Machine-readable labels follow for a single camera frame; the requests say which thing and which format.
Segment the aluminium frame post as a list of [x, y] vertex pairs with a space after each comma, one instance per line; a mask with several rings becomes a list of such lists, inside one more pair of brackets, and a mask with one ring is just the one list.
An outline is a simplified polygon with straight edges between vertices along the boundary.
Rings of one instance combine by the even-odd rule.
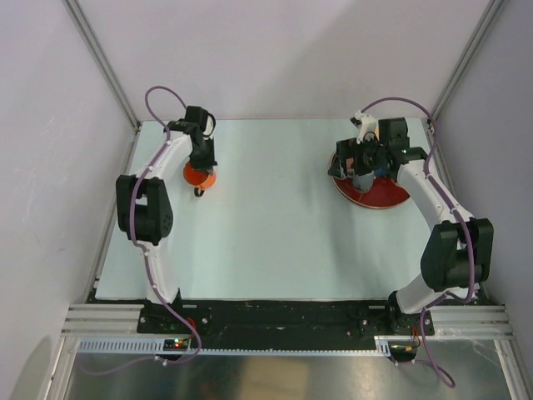
[[489, 37], [491, 30], [499, 20], [507, 3], [508, 1], [506, 0], [491, 0], [487, 3], [472, 34], [466, 42], [466, 45], [463, 47], [461, 55], [459, 56], [451, 75], [447, 79], [445, 86], [442, 88], [436, 103], [432, 108], [432, 116], [436, 121], [446, 110], [446, 106], [453, 98], [462, 80], [466, 77], [468, 69], [474, 62], [482, 45]]
[[105, 53], [105, 50], [92, 27], [92, 24], [87, 18], [86, 13], [83, 11], [80, 2], [76, 0], [62, 0], [62, 4], [65, 7], [69, 17], [72, 19], [75, 28], [85, 43], [92, 60], [95, 62], [105, 83], [111, 91], [112, 96], [122, 111], [123, 116], [133, 129], [133, 132], [137, 134], [139, 132], [141, 122], [134, 112], [134, 109], [127, 98], [127, 95], [108, 59], [108, 56]]

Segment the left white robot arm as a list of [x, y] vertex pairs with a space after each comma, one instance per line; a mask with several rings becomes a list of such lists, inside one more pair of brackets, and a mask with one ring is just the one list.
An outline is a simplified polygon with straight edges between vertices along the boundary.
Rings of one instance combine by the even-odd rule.
[[205, 108], [186, 107], [185, 116], [163, 125], [164, 138], [152, 158], [132, 175], [116, 180], [117, 223], [139, 248], [147, 273], [147, 295], [140, 324], [158, 325], [168, 333], [184, 324], [179, 308], [180, 284], [172, 271], [168, 237], [174, 212], [167, 184], [177, 171], [193, 189], [195, 198], [216, 182], [215, 117]]

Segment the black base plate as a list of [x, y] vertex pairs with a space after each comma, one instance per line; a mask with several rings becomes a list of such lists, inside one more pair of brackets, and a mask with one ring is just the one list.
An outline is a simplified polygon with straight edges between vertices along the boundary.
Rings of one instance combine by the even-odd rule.
[[435, 333], [430, 314], [402, 314], [385, 300], [180, 300], [168, 323], [146, 327], [141, 314], [142, 309], [138, 333], [189, 336], [197, 331], [206, 350], [373, 350], [376, 336]]

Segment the red round tray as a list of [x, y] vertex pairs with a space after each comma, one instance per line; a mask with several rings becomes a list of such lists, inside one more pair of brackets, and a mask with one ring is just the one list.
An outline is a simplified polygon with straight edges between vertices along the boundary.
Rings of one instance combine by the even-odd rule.
[[405, 203], [411, 197], [408, 192], [399, 187], [391, 178], [375, 173], [373, 185], [368, 192], [358, 192], [352, 186], [354, 169], [353, 159], [346, 162], [348, 176], [346, 179], [331, 177], [337, 191], [349, 202], [360, 207], [370, 209], [388, 209]]

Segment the aluminium rail bar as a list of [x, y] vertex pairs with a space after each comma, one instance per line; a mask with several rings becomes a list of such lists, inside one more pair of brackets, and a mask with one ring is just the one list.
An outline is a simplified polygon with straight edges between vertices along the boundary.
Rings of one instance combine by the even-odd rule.
[[514, 334], [504, 306], [437, 306], [431, 317], [439, 337], [505, 338]]

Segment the grey mug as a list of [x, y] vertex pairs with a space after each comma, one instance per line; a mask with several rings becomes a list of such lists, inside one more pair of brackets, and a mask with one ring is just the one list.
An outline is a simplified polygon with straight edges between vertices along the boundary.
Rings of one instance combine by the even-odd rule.
[[374, 172], [370, 172], [364, 175], [355, 174], [352, 177], [351, 185], [358, 193], [368, 193], [371, 191], [375, 180]]

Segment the left aluminium frame post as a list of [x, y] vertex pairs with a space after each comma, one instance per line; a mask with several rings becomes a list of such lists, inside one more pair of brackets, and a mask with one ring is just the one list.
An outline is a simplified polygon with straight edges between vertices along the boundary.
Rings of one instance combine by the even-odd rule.
[[133, 129], [133, 132], [137, 134], [139, 132], [141, 122], [134, 112], [134, 109], [127, 98], [127, 95], [108, 59], [108, 56], [105, 53], [105, 50], [92, 27], [92, 24], [87, 18], [86, 13], [83, 11], [80, 2], [76, 0], [62, 0], [62, 4], [65, 7], [69, 17], [72, 19], [75, 28], [85, 43], [92, 60], [95, 62], [105, 83], [111, 91], [112, 96], [122, 111], [123, 116]]

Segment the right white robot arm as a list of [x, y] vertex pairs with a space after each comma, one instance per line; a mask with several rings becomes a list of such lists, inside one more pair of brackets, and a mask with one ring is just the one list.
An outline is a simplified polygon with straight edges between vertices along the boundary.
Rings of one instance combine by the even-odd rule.
[[409, 195], [431, 230], [420, 274], [389, 296], [380, 316], [362, 317], [389, 332], [408, 334], [415, 323], [423, 323], [422, 312], [441, 301], [471, 301], [475, 285], [490, 272], [494, 228], [451, 195], [431, 169], [430, 155], [411, 145], [403, 117], [376, 119], [357, 112], [351, 123], [357, 134], [336, 143], [328, 169], [337, 189], [362, 204], [378, 182], [387, 180]]

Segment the orange mug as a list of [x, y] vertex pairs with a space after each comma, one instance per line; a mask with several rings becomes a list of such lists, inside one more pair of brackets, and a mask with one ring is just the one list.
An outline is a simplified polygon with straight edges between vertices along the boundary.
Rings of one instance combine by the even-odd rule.
[[193, 194], [196, 198], [202, 197], [205, 191], [211, 188], [217, 180], [217, 175], [214, 171], [195, 170], [190, 162], [185, 164], [182, 176], [189, 185], [193, 186]]

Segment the right aluminium frame post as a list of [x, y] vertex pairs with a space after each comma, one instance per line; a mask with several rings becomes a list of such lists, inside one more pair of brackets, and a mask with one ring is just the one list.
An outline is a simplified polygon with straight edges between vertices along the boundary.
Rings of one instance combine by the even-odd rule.
[[499, 20], [507, 3], [508, 1], [506, 0], [491, 0], [487, 3], [472, 34], [466, 42], [466, 45], [463, 47], [461, 55], [459, 56], [451, 75], [447, 79], [445, 86], [442, 88], [436, 103], [432, 108], [432, 116], [436, 121], [446, 110], [446, 106], [453, 98], [462, 80], [466, 77], [468, 69], [474, 62], [482, 45], [489, 37], [491, 30]]

